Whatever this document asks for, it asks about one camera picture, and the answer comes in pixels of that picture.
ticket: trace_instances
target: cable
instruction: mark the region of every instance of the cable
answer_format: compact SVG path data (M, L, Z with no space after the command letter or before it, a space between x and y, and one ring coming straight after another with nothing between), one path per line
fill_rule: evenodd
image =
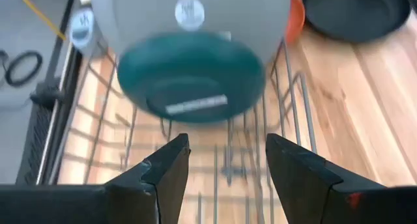
M37 62L35 66L33 67L32 71L30 71L26 76L19 78L19 79L13 79L12 73L15 71L15 69L18 67L18 65L27 58L30 57L36 57ZM26 51L18 55L15 59L13 59L10 62L10 65L8 68L5 66L5 61L3 60L3 69L5 70L5 81L7 84L9 84L11 87L21 87L28 83L30 80L34 78L34 76L39 72L40 67L42 66L42 56L37 51Z
M19 79L13 79L12 73L17 69L18 65L27 58L30 57L36 57L37 61L33 69L22 78ZM4 85L4 82L6 82L11 87L21 87L28 83L30 80L32 80L35 75L39 72L40 67L42 66L42 56L37 51L26 51L21 54L19 54L15 59L13 59L10 62L10 65L7 67L6 62L8 60L8 55L4 50L0 50L0 63L3 67L3 70L5 71L5 74L3 76L3 79L0 81L0 87ZM18 105L0 105L0 111L19 111L23 109L27 104L30 103L31 97L28 97L23 101L22 104Z
M55 34L57 34L62 40L66 40L65 35L60 32L60 30L49 20L30 0L22 0L36 15L38 15L42 20L44 20L48 26L52 29Z

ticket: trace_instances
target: dish rack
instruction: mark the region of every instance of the dish rack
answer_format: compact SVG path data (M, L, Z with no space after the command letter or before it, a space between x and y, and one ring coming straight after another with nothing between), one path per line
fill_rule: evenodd
M192 153L190 155L189 179L179 223L226 222L224 218L228 216L225 213L228 212L225 211L227 210L226 207L236 210L234 212L238 213L239 217L235 217L235 219L239 219L242 223L282 223L283 220L286 220L285 214L281 211L280 201L275 187L271 183L266 164L264 153L266 134L278 133L302 146L304 146L302 137L308 138L309 145L307 147L314 153L317 153L317 148L306 79L301 72L293 73L289 62L289 49L285 42L281 43L272 66L268 67L268 81L265 93L260 98L259 103L241 116L229 119L224 123L208 126L185 125L152 116L144 117L146 114L131 103L130 120L122 119L122 117L119 123L106 120L106 108L111 102L110 95L120 99L126 98L114 87L117 58L113 57L106 48L99 44L96 49L103 51L106 54L104 59L107 59L111 64L108 79L100 76L92 68L93 60L91 57L87 57L86 65L81 68L78 87L59 144L57 157L52 167L51 176L47 181L48 184L54 184L56 178L60 181L59 177L63 176L64 173L63 163L65 160L73 160L85 165L82 170L82 181L78 182L83 184L95 183L98 181L92 181L91 175L98 169L112 170L114 172L113 176L117 176L141 161L138 156L135 156L138 151L144 150L144 158L148 153L163 146L163 141L169 141L178 133L188 133ZM283 54L285 59L285 65L280 66L281 68L278 68L279 54ZM97 82L106 87L104 95L99 96L102 107L95 112L79 104L82 92L87 86L87 76L94 77ZM287 87L283 88L284 82L287 82ZM297 100L296 90L301 94L301 98L297 98ZM95 133L81 132L73 127L74 116L77 112L83 112L84 115L95 119L97 122ZM152 119L152 122L157 122L157 124L144 122L144 119ZM306 132L300 131L301 120L306 122L308 129ZM118 132L125 132L123 142L116 145L114 142L102 139L100 134L104 128L114 128ZM147 132L160 133L163 141L138 142L134 139L134 135L139 134L138 132L144 132L145 135ZM69 147L68 138L74 135L89 142L89 153L85 158L71 155L66 150L66 147ZM224 139L223 143L219 143L218 138ZM97 160L96 152L98 148L104 146L118 146L120 148L119 163ZM197 176L202 178L203 181L200 186L196 182L198 181Z

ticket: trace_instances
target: wood grain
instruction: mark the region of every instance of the wood grain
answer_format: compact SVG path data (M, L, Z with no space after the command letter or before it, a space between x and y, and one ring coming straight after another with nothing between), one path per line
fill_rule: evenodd
M386 186L416 184L416 35L417 19L412 14L403 28L371 44L338 42L305 28L298 41L289 47L293 76L302 73L306 77L319 155ZM91 68L108 81L113 65L102 59L94 61ZM282 53L277 69L280 92L285 94L289 80ZM226 122L204 126L173 123L171 137L181 132L188 133L192 149L179 223L199 223L199 219L202 223L213 223L215 207L218 223L245 223L246 220L257 223L260 218L265 223L286 222L278 195L266 175L265 134L281 134L280 120L283 120L285 137L296 141L294 112L290 107L291 99L287 97L283 110L288 111L285 118L280 119L275 89L277 80L274 76L272 79L268 76L267 80L266 122L260 100L256 106L256 119L253 109L246 113L246 130L243 116L234 119L232 139L228 138ZM106 85L91 72L87 75L78 100L80 107L76 110L66 142L60 184L83 182L87 161L94 147L92 140L97 134L98 143L88 177L88 183L92 184L103 183L119 175L167 141L158 118L135 109L120 95L117 78L111 86L113 90L98 131ZM299 82L295 83L294 90L300 143L311 150ZM258 134L255 131L256 121L259 123ZM168 123L165 122L164 126L167 129ZM228 141L232 145L233 168L236 171L243 168L247 172L245 176L233 175L230 187L223 172ZM132 148L127 152L130 142ZM217 186L214 183L216 171ZM215 192L218 193L216 204Z

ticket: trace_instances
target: label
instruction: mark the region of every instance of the label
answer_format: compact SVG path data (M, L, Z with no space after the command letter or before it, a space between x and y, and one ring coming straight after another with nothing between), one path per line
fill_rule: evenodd
M196 31L205 19L204 6L199 0L178 0L175 19L187 31Z
M230 31L220 31L219 35L228 41L232 40L232 33Z
M77 11L71 19L70 40L76 48L85 47L92 36L94 15L90 8Z
M219 96L211 96L207 98L201 98L198 100L190 100L187 102L179 103L179 104L172 104L167 105L166 111L170 115L185 113L189 111L194 111L198 109L206 109L210 107L216 107L219 105L227 104L227 97L226 95L219 95Z

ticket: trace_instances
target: frying pan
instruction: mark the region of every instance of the frying pan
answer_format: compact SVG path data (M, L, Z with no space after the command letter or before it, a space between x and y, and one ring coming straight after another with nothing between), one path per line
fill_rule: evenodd
M306 12L302 1L291 0L287 30L285 31L285 39L288 44L293 43L300 36L305 18Z
M368 42L400 28L410 14L409 0L303 0L308 23L347 42Z

